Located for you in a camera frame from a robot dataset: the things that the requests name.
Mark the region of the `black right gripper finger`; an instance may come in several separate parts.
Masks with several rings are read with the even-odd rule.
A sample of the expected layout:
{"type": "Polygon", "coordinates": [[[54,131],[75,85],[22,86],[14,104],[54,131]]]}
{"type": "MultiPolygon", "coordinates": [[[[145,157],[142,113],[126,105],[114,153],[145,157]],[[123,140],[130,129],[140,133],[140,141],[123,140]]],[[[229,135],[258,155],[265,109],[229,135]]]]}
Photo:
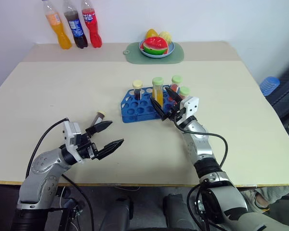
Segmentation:
{"type": "Polygon", "coordinates": [[[150,96],[150,101],[151,101],[153,108],[160,116],[161,120],[164,121],[165,119],[167,119],[168,117],[164,113],[163,108],[160,106],[160,104],[152,96],[150,96]]]}
{"type": "Polygon", "coordinates": [[[180,106],[180,103],[183,100],[180,95],[173,91],[170,87],[165,87],[165,90],[168,93],[171,104],[174,106],[180,106]]]}

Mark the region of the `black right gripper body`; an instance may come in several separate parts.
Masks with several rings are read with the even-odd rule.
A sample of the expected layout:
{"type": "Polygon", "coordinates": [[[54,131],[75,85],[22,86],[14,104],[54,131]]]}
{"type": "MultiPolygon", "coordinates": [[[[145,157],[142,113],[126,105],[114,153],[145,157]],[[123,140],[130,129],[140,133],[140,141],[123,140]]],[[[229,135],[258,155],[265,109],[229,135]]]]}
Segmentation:
{"type": "Polygon", "coordinates": [[[174,121],[174,119],[182,118],[182,115],[185,114],[185,108],[180,108],[180,104],[174,104],[168,111],[168,119],[174,121]]]}

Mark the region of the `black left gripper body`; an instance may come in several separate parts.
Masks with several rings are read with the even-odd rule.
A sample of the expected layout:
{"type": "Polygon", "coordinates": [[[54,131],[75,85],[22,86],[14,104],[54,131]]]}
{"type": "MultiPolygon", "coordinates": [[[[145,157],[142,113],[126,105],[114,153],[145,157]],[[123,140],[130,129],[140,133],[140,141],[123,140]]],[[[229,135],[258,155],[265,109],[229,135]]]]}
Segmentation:
{"type": "Polygon", "coordinates": [[[95,159],[98,154],[95,143],[91,142],[91,137],[87,133],[81,135],[80,143],[76,150],[82,159],[95,159]]]}

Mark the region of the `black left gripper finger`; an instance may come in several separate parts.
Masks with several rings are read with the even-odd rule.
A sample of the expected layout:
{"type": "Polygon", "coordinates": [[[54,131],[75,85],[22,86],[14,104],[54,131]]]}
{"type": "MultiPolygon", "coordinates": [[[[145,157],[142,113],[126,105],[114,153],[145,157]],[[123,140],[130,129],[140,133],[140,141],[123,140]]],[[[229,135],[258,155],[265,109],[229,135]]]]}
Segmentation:
{"type": "Polygon", "coordinates": [[[102,121],[100,123],[94,124],[91,127],[85,129],[86,134],[89,138],[91,138],[95,133],[99,133],[108,128],[112,123],[113,121],[102,121]]]}
{"type": "Polygon", "coordinates": [[[98,160],[101,160],[101,159],[109,156],[116,149],[118,149],[123,144],[123,142],[124,142],[124,139],[121,139],[121,140],[113,141],[113,142],[107,144],[106,146],[104,146],[103,149],[101,149],[97,152],[96,158],[98,160]]]}

